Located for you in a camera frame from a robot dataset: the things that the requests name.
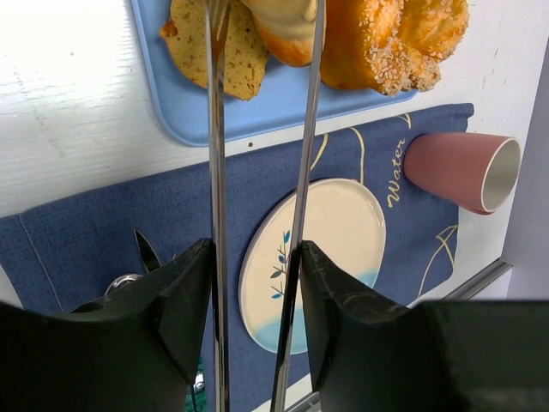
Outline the glazed ring doughnut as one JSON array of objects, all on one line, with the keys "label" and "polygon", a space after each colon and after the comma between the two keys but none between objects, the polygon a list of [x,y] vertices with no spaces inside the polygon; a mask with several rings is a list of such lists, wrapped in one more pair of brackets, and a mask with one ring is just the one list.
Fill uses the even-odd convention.
[{"label": "glazed ring doughnut", "polygon": [[244,0],[243,4],[275,58],[291,67],[311,63],[318,1]]}]

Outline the yellow sponge cake slice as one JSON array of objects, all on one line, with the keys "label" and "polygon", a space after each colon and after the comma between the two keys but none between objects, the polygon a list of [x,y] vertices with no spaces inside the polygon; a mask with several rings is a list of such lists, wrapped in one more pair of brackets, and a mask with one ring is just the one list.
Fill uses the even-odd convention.
[{"label": "yellow sponge cake slice", "polygon": [[[170,15],[160,29],[160,37],[182,75],[201,88],[208,86],[205,34],[205,2],[171,2]],[[224,53],[224,92],[239,100],[256,97],[265,76],[268,55],[251,12],[240,1],[234,1]]]}]

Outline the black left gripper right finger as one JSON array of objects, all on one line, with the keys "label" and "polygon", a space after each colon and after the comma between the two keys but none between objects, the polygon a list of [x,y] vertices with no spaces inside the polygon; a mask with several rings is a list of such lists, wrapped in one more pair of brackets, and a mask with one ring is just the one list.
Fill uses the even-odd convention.
[{"label": "black left gripper right finger", "polygon": [[543,300],[425,300],[408,308],[302,245],[311,384],[324,411],[545,411]]}]

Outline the stainless steel food tongs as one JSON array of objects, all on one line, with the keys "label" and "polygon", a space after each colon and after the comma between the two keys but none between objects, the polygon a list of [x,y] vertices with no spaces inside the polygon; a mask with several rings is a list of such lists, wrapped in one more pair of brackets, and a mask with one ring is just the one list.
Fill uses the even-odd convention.
[{"label": "stainless steel food tongs", "polygon": [[273,353],[257,348],[240,310],[240,271],[251,241],[265,218],[286,196],[304,201],[310,182],[316,110],[305,111],[304,142],[275,144],[249,153],[225,156],[225,127],[221,122],[220,42],[228,34],[229,1],[204,1],[207,52],[214,57],[209,76],[209,165],[212,177],[213,240],[218,260],[211,301],[214,352],[208,359],[211,411],[250,411],[265,406],[282,411],[286,406],[291,360],[293,311],[297,304],[298,276],[291,272],[282,283],[282,296],[268,291],[257,296],[276,313],[278,336]]}]

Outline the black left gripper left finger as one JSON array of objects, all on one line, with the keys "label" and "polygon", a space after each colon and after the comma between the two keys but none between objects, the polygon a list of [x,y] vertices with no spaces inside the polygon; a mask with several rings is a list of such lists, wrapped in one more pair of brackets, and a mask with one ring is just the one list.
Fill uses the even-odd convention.
[{"label": "black left gripper left finger", "polygon": [[4,411],[182,411],[202,348],[213,243],[73,312],[1,306]]}]

